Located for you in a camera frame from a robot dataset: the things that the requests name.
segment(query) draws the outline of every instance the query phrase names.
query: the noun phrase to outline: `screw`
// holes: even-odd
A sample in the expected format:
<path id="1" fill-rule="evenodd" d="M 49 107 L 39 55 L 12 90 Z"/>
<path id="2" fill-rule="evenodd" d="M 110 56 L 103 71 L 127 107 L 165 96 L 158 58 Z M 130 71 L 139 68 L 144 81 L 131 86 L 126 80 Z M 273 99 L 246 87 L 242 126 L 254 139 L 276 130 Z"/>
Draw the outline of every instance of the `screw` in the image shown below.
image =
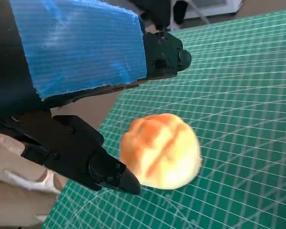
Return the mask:
<path id="1" fill-rule="evenodd" d="M 181 61 L 181 60 L 182 60 L 182 58 L 183 58 L 183 56 L 182 56 L 182 52 L 181 52 L 181 51 L 179 51 L 179 52 L 178 52 L 178 57 L 179 57 L 179 60 Z"/>
<path id="2" fill-rule="evenodd" d="M 54 152 L 53 153 L 53 159 L 54 160 L 58 160 L 58 159 L 60 159 L 60 157 L 61 157 L 61 154 L 59 152 Z"/>
<path id="3" fill-rule="evenodd" d="M 68 132 L 69 132 L 69 134 L 72 135 L 72 134 L 74 134 L 75 130 L 71 128 L 71 129 L 68 130 Z"/>

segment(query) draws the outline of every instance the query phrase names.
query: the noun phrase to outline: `cutting mat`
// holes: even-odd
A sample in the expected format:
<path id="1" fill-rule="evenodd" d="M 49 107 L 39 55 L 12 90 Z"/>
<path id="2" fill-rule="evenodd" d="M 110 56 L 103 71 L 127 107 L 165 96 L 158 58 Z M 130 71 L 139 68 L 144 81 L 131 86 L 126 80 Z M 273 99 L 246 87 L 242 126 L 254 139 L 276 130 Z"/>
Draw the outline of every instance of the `cutting mat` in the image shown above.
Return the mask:
<path id="1" fill-rule="evenodd" d="M 176 114 L 199 138 L 199 175 L 137 197 L 69 182 L 45 228 L 286 229 L 286 11 L 173 34 L 190 68 L 124 91 L 100 131 L 118 156 L 135 118 Z"/>

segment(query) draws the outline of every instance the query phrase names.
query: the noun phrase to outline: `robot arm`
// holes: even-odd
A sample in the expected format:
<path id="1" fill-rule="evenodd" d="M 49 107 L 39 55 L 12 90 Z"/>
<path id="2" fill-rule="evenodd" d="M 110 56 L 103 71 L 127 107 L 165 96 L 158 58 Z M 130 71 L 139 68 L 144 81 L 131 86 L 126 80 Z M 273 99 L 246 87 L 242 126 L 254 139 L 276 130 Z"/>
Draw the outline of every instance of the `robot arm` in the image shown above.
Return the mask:
<path id="1" fill-rule="evenodd" d="M 164 31 L 145 32 L 144 23 L 140 21 L 140 24 L 147 70 L 144 78 L 42 100 L 31 81 L 10 2 L 0 1 L 0 133 L 25 144 L 22 157 L 96 191 L 106 187 L 134 195 L 140 193 L 137 178 L 102 148 L 104 138 L 98 131 L 77 116 L 52 117 L 50 112 L 53 107 L 86 96 L 174 77 L 190 65 L 191 55 L 179 39 Z"/>

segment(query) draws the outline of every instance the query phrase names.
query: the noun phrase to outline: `blue duct tape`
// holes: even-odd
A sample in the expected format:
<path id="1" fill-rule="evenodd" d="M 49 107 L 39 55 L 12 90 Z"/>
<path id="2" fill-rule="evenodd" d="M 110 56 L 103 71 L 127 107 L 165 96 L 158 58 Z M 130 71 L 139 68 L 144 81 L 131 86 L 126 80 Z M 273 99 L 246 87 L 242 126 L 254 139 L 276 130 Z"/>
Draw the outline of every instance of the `blue duct tape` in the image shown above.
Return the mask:
<path id="1" fill-rule="evenodd" d="M 10 0 L 41 99 L 146 76 L 142 31 L 130 10 L 98 0 Z"/>

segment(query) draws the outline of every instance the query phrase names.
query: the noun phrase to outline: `bread roll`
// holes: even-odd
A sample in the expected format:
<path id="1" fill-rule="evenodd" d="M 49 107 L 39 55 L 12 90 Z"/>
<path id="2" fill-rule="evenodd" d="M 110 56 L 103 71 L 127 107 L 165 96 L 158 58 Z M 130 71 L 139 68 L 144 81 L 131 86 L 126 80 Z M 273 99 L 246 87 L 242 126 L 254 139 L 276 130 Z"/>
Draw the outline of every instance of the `bread roll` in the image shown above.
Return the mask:
<path id="1" fill-rule="evenodd" d="M 191 182 L 201 166 L 192 128 L 173 114 L 134 120 L 121 140 L 121 161 L 142 185 L 175 189 Z"/>

